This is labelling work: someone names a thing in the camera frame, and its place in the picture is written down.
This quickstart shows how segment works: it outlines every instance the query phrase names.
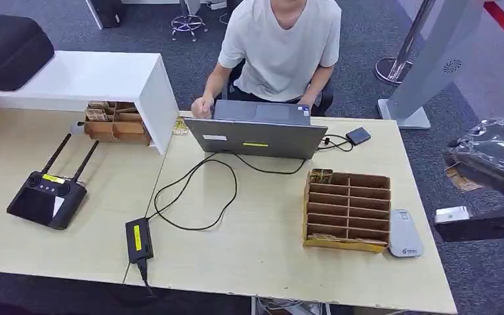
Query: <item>white t-shirt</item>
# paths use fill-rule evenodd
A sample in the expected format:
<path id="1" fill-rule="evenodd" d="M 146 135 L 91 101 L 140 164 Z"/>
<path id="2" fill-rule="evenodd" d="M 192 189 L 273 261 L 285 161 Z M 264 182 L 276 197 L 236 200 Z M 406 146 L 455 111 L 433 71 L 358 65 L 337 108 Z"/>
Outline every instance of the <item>white t-shirt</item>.
<path id="1" fill-rule="evenodd" d="M 295 25 L 281 28 L 270 0 L 244 0 L 233 12 L 219 64 L 234 68 L 246 59 L 235 85 L 275 102 L 304 95 L 318 65 L 339 58 L 341 9 L 334 0 L 308 0 Z"/>

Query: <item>logo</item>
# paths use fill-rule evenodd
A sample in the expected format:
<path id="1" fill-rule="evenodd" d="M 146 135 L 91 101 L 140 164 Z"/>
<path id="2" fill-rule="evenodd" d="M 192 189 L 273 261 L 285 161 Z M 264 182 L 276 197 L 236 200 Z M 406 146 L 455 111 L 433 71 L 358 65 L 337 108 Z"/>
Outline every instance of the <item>logo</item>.
<path id="1" fill-rule="evenodd" d="M 405 255 L 406 254 L 409 254 L 409 255 L 410 254 L 415 254 L 416 255 L 416 254 L 418 254 L 418 251 L 416 249 L 405 248 L 405 249 L 403 249 L 403 254 L 405 254 Z"/>
<path id="2" fill-rule="evenodd" d="M 446 74 L 452 74 L 453 72 L 456 72 L 458 69 L 461 69 L 462 66 L 463 66 L 463 62 L 460 61 L 459 59 L 449 60 L 445 63 L 445 66 L 443 67 L 443 71 Z"/>

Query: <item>black backpack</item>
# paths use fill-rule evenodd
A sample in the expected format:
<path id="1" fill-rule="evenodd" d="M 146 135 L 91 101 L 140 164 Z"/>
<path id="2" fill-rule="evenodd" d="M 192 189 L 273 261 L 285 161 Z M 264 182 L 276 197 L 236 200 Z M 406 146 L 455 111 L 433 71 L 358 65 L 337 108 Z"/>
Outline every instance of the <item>black backpack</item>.
<path id="1" fill-rule="evenodd" d="M 21 88 L 53 56 L 53 44 L 34 20 L 0 14 L 0 91 Z"/>

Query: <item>white power bank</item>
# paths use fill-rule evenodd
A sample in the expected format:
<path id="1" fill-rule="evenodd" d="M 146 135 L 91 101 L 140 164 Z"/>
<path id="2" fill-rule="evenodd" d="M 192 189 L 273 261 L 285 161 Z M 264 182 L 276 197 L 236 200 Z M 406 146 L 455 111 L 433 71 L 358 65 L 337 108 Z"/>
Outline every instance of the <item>white power bank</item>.
<path id="1" fill-rule="evenodd" d="M 408 211 L 395 209 L 390 212 L 389 252 L 395 257 L 417 257 L 424 247 Z"/>

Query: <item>beige table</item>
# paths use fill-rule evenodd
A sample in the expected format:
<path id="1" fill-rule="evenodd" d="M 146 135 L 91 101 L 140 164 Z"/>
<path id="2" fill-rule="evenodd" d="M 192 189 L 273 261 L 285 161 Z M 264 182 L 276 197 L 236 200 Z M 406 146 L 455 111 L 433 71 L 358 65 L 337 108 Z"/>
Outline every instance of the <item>beige table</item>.
<path id="1" fill-rule="evenodd" d="M 100 143 L 82 173 L 89 191 L 70 226 L 52 230 L 6 213 L 83 113 L 0 109 L 0 272 L 121 283 L 125 223 L 148 206 L 162 159 L 155 148 Z M 92 145 L 73 136 L 50 173 L 71 177 Z"/>
<path id="2" fill-rule="evenodd" d="M 218 154 L 216 159 L 229 163 L 238 177 L 236 200 L 221 224 L 208 232 L 178 230 L 160 218 L 151 221 L 155 257 L 148 263 L 150 285 L 456 313 L 395 122 L 316 118 L 312 123 L 327 125 L 329 133 L 338 135 L 363 126 L 372 139 L 349 153 L 318 152 L 290 176 L 259 173 L 235 156 Z M 192 135 L 174 136 L 157 187 L 180 178 L 204 156 Z M 292 159 L 243 158 L 262 169 L 277 171 L 290 171 L 299 164 Z M 387 252 L 302 247 L 303 188 L 306 173 L 315 167 L 390 177 L 392 208 L 410 211 L 425 254 L 417 259 L 396 259 Z M 183 226 L 208 225 L 232 197 L 233 184 L 230 171 L 222 165 L 204 165 L 181 199 L 165 214 Z M 159 204 L 172 200 L 180 188 L 176 185 L 163 193 Z M 142 285 L 135 266 L 129 267 L 125 283 Z"/>

